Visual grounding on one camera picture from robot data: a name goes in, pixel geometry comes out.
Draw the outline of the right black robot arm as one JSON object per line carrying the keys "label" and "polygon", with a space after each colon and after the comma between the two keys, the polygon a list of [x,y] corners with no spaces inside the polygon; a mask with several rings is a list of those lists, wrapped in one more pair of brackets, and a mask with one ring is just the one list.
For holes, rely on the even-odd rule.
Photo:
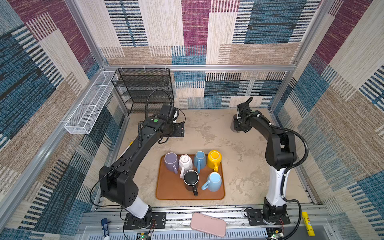
{"label": "right black robot arm", "polygon": [[231,129],[247,133],[256,129],[266,140],[265,159],[270,166],[269,191],[263,206],[263,221],[274,224],[287,213],[287,179],[291,169],[301,165],[308,157],[309,146],[296,131],[272,124],[260,111],[253,111],[250,97],[238,105]]}

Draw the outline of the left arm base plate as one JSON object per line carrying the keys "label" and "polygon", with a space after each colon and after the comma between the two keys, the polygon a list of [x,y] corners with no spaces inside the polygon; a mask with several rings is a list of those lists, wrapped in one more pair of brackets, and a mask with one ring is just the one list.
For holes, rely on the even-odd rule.
{"label": "left arm base plate", "polygon": [[166,225],[167,213],[154,212],[147,213],[143,219],[134,217],[131,213],[126,214],[123,229],[139,230],[139,229],[164,229]]}

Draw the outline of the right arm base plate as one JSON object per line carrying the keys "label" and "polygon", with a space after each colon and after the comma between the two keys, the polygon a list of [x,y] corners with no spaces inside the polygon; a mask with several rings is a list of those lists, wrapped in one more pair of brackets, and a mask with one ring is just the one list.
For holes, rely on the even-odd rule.
{"label": "right arm base plate", "polygon": [[244,215],[248,219],[250,226],[266,225],[289,225],[291,220],[287,213],[282,215],[264,214],[262,209],[246,208]]}

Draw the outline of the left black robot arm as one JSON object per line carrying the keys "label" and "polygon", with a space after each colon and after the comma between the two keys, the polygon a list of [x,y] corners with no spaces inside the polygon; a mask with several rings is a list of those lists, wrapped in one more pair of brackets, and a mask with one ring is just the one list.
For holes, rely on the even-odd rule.
{"label": "left black robot arm", "polygon": [[99,171],[98,185],[102,197],[112,201],[114,206],[126,210],[127,217],[139,228],[153,223],[152,209],[138,196],[139,188],[134,177],[141,162],[156,143],[164,144],[170,137],[182,138],[185,123],[177,123],[177,109],[173,103],[162,105],[161,110],[138,123],[138,136],[122,156],[110,167]]}

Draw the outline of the yellow mug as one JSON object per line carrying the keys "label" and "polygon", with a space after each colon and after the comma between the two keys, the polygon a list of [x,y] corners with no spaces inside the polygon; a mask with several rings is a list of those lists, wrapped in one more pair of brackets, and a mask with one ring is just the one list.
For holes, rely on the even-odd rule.
{"label": "yellow mug", "polygon": [[217,150],[212,150],[207,155],[207,166],[214,172],[219,172],[219,166],[222,161],[222,154]]}

